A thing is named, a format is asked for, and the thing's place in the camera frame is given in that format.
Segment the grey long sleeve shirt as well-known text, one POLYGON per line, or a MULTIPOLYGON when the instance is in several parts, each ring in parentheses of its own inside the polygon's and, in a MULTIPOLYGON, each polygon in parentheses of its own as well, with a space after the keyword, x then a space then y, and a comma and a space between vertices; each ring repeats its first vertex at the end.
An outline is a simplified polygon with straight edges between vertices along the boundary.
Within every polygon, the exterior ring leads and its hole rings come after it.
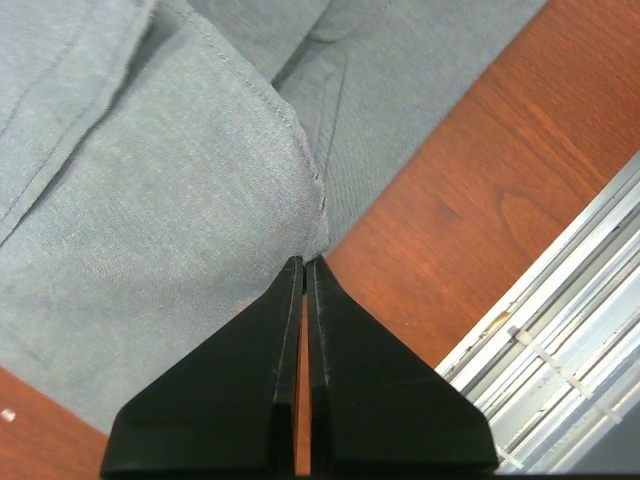
POLYGON ((537 1, 5 1, 1 363, 107 431, 334 249, 537 1))

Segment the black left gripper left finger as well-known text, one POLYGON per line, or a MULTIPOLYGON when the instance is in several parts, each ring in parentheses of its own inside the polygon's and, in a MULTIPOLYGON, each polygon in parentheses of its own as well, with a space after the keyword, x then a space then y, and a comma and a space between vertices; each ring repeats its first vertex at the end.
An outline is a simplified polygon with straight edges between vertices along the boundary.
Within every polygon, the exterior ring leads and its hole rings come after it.
POLYGON ((304 265, 118 412, 103 475, 292 475, 304 265))

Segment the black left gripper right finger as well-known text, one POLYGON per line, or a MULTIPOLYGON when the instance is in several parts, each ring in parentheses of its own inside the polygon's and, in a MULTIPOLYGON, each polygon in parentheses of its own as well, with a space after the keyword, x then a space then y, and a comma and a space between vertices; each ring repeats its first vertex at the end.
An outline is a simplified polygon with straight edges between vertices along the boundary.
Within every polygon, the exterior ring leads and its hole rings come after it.
POLYGON ((314 474, 491 474, 485 416, 360 306, 322 257, 306 267, 314 474))

